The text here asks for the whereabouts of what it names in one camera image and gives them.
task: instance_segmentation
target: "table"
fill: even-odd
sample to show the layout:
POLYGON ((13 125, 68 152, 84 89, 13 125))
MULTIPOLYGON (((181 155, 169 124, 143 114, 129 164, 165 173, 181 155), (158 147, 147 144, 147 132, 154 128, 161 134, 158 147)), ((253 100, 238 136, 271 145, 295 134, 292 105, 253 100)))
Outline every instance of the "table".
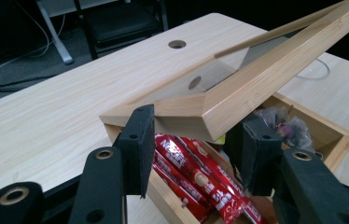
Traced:
MULTIPOLYGON (((117 0, 96 0, 91 2, 87 2, 83 7, 95 7, 104 3, 110 3, 117 0)), ((55 28, 52 25, 50 17, 64 15, 69 12, 76 11, 76 6, 74 5, 73 0, 61 0, 61 1, 53 1, 53 0, 36 0, 37 6, 40 9, 41 15, 43 16, 46 25, 49 28, 49 32, 52 35, 52 42, 55 45, 55 48, 58 50, 59 54, 62 57, 62 60, 65 64, 70 64, 73 62, 72 56, 67 51, 67 48, 64 46, 62 40, 58 37, 58 34, 55 31, 55 28)))
MULTIPOLYGON (((81 174, 89 152, 111 145, 99 115, 264 32, 209 14, 0 99, 0 188, 34 181, 46 191, 81 174), (168 47, 178 39, 185 48, 168 47)), ((328 77, 294 77, 279 93, 349 129, 349 62, 327 53, 320 59, 330 68, 328 77)), ((335 175, 349 185, 349 153, 335 175)), ((166 222, 148 197, 131 197, 129 216, 130 223, 166 222)))

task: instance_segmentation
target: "red wrapper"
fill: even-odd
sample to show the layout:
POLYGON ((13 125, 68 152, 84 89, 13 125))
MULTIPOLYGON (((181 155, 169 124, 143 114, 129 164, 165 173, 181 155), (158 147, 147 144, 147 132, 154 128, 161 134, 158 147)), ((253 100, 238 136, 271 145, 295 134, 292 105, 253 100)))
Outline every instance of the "red wrapper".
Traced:
POLYGON ((206 173, 173 136, 156 134, 155 140, 159 153, 207 197, 225 223, 233 223, 243 213, 245 204, 206 173))
POLYGON ((168 162, 159 151, 155 151, 154 162, 168 175, 173 181, 181 186, 188 194, 190 194, 198 203, 206 207, 211 207, 206 197, 196 189, 188 179, 186 179, 170 162, 168 162))
POLYGON ((186 137, 176 137, 183 147, 194 157, 195 161, 215 179, 220 180, 220 183, 230 192, 244 202, 244 212, 246 216, 256 224, 268 223, 258 211, 258 209, 244 195, 241 189, 232 181, 216 161, 204 150, 203 144, 200 144, 195 139, 186 137))
POLYGON ((168 176, 157 163, 154 162, 153 169, 163 179, 163 181, 169 186, 174 194, 180 198, 182 207, 187 207, 190 213, 195 216, 201 223, 204 223, 209 215, 212 213, 211 208, 206 208, 202 204, 198 203, 191 195, 189 195, 183 188, 178 186, 173 179, 168 176))

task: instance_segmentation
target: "black chair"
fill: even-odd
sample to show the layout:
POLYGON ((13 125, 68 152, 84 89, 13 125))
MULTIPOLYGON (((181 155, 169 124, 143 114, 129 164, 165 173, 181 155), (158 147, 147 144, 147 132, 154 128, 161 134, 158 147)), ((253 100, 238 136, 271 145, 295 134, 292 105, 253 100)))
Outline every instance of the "black chair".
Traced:
POLYGON ((164 30, 164 0, 123 0, 84 8, 74 0, 93 60, 98 54, 122 48, 164 30))

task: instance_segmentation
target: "gray carpet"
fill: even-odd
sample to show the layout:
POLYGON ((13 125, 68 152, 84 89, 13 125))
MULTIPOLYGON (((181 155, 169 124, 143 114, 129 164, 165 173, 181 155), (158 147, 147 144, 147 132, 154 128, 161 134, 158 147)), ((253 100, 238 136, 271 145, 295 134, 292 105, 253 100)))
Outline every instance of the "gray carpet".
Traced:
MULTIPOLYGON (((81 29, 76 28, 72 31, 67 31, 70 37, 63 40, 64 45, 73 57, 74 62, 64 64, 58 51, 53 44, 49 45, 47 52, 40 55, 45 50, 45 46, 41 46, 41 50, 33 54, 23 54, 20 57, 14 57, 0 64, 0 85, 10 82, 17 82, 35 77, 49 77, 59 75, 65 71, 78 67, 84 63, 91 61, 88 45, 81 29)), ((26 88, 32 86, 45 79, 25 82, 17 85, 11 85, 3 89, 9 88, 26 88)), ((5 97, 12 92, 0 92, 0 98, 5 97)))

